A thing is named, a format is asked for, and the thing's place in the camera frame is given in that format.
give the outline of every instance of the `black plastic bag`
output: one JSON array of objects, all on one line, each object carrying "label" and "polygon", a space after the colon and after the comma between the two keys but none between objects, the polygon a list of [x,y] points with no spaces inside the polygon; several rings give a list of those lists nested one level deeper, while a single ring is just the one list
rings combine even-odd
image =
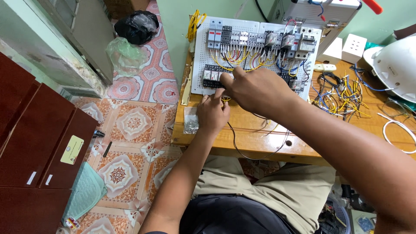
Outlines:
[{"label": "black plastic bag", "polygon": [[159,21],[155,14],[149,11],[138,10],[133,14],[120,19],[114,29],[120,37],[135,45],[142,45],[157,33]]}]

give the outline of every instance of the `plastic basket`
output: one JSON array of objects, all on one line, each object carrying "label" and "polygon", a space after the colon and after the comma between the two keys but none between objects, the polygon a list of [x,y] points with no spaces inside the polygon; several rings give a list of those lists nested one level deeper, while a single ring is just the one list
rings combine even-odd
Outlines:
[{"label": "plastic basket", "polygon": [[342,226],[340,228],[340,234],[350,234],[351,233],[351,225],[349,223],[349,216],[347,211],[344,207],[342,207],[336,200],[328,197],[327,201],[331,201],[333,203],[333,207],[335,209],[335,213],[337,217],[346,224],[347,227]]}]

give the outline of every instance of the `hand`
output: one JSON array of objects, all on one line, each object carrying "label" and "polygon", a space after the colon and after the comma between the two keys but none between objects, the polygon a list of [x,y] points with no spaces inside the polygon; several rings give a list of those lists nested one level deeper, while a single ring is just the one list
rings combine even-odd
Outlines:
[{"label": "hand", "polygon": [[221,101],[225,89],[217,89],[215,94],[205,95],[198,104],[196,114],[199,120],[199,130],[208,131],[217,135],[230,119],[228,102]]},{"label": "hand", "polygon": [[245,72],[241,67],[233,71],[235,80],[227,73],[220,77],[226,94],[244,110],[271,118],[272,111],[284,113],[293,100],[299,98],[286,82],[273,71],[260,68]]}]

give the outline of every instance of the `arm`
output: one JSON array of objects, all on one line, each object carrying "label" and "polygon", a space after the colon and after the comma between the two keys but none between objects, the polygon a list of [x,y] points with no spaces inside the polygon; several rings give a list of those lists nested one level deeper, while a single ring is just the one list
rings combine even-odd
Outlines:
[{"label": "arm", "polygon": [[189,147],[166,176],[139,233],[179,232],[185,211],[215,138],[230,118],[228,103],[221,108],[224,89],[205,95],[198,104],[199,129]]},{"label": "arm", "polygon": [[282,124],[327,160],[376,208],[377,233],[416,231],[415,160],[383,139],[308,104],[270,70],[245,73],[236,68],[234,77],[221,75],[227,94],[243,109]]}]

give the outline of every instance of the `beige pants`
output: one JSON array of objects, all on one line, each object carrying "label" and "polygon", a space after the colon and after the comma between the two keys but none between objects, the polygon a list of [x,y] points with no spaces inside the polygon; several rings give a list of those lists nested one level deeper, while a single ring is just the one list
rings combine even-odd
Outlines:
[{"label": "beige pants", "polygon": [[251,184],[237,158],[209,155],[193,197],[200,194],[243,194],[286,219],[299,233],[314,233],[318,216],[335,181],[335,169],[287,163]]}]

